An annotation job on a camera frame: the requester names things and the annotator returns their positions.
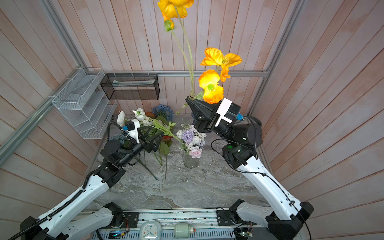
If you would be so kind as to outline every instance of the transparent vase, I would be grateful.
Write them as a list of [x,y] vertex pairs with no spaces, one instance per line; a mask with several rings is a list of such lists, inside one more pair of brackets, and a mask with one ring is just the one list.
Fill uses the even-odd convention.
[[199,160],[197,158],[192,158],[191,155],[185,154],[184,155],[184,166],[186,166],[189,169],[197,167],[199,164]]

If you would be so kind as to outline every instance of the black wire basket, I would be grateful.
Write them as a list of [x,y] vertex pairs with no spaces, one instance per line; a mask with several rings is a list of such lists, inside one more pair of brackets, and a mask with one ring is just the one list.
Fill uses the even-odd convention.
[[109,100],[158,100],[156,74],[108,73],[100,83]]

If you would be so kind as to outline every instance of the blue connector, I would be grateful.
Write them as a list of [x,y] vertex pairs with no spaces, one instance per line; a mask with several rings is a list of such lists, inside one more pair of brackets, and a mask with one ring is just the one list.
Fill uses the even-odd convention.
[[243,115],[241,115],[240,113],[237,114],[236,119],[239,120],[239,121],[243,120]]

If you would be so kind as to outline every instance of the clock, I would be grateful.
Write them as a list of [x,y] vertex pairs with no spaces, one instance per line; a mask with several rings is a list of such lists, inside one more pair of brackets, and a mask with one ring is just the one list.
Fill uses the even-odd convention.
[[141,225],[139,240],[159,240],[161,238],[161,225],[157,221],[147,221]]

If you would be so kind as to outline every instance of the pink rose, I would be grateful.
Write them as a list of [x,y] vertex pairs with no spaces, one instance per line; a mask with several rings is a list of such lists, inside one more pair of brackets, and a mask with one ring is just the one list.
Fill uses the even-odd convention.
[[199,148],[199,146],[191,147],[189,151],[189,155],[192,156],[192,158],[200,158],[202,151],[203,150]]

